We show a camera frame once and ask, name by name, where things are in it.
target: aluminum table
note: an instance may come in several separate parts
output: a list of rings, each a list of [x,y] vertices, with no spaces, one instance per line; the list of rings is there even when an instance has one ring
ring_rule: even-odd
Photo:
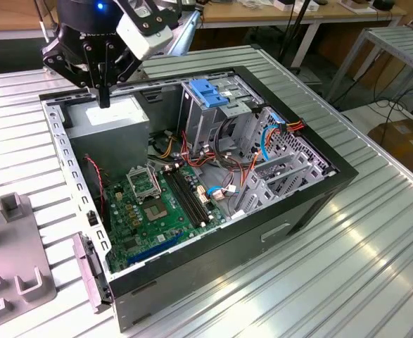
[[[0,75],[0,195],[31,198],[58,290],[0,337],[413,337],[413,175],[262,50],[144,65],[150,77],[247,66],[360,174],[303,231],[119,334],[112,310],[91,312],[75,205],[37,98],[72,86],[43,70]]]
[[[361,32],[357,38],[355,44],[350,50],[349,54],[342,62],[341,67],[333,78],[330,86],[330,90],[326,95],[326,100],[330,101],[334,93],[338,89],[343,77],[355,60],[356,56],[360,52],[360,49],[364,44],[370,41],[375,44],[375,48],[372,50],[371,55],[366,59],[364,64],[358,70],[355,78],[363,75],[371,62],[375,59],[375,56],[380,53],[381,50],[387,51],[392,56],[403,61],[409,67],[413,69],[413,29],[407,26],[402,27],[382,27],[382,28],[369,28]],[[409,73],[407,80],[402,84],[405,88],[406,84],[411,80],[413,71]]]

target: yellow cable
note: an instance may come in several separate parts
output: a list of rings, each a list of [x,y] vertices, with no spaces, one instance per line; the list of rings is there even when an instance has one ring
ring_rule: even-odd
[[[169,146],[167,147],[167,150],[165,151],[163,155],[159,156],[159,158],[166,158],[170,155],[170,152],[172,150],[172,142],[173,142],[173,138],[170,137]]]
[[[295,122],[295,123],[288,123],[288,125],[299,125],[300,123],[302,123],[302,121],[298,121],[298,122]]]

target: robotic arm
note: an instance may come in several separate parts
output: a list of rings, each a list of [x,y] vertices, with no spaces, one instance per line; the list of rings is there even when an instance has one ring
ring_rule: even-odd
[[[153,0],[58,0],[56,38],[42,54],[47,67],[110,105],[110,90],[173,38],[182,3]]]

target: silver metal frame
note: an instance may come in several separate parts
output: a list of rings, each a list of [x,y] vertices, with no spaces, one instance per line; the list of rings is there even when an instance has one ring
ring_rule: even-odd
[[[333,98],[336,90],[338,89],[343,77],[347,73],[356,56],[360,52],[362,46],[370,41],[376,45],[374,51],[378,54],[380,50],[387,51],[392,56],[406,63],[409,67],[413,68],[413,29],[410,27],[386,27],[386,28],[369,28],[363,30],[357,38],[355,44],[351,48],[344,62],[340,66],[338,72],[331,82],[330,90],[326,94],[326,100],[329,101]],[[367,70],[370,66],[365,63],[355,78],[358,78]]]

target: green motherboard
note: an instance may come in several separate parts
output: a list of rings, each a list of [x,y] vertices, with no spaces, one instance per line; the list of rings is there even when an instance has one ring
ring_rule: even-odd
[[[200,184],[192,168],[182,167],[179,172],[189,179],[191,186]],[[147,177],[143,173],[135,177],[138,182],[134,185],[134,191],[151,189],[153,185]],[[156,172],[154,178],[160,187],[160,198],[149,198],[141,204],[129,180],[105,189],[110,210],[108,236],[112,244],[107,259],[113,273],[225,223],[224,214],[214,201],[209,201],[203,206],[209,215],[209,222],[205,227],[194,226],[162,172]],[[193,194],[200,198],[197,191]]]

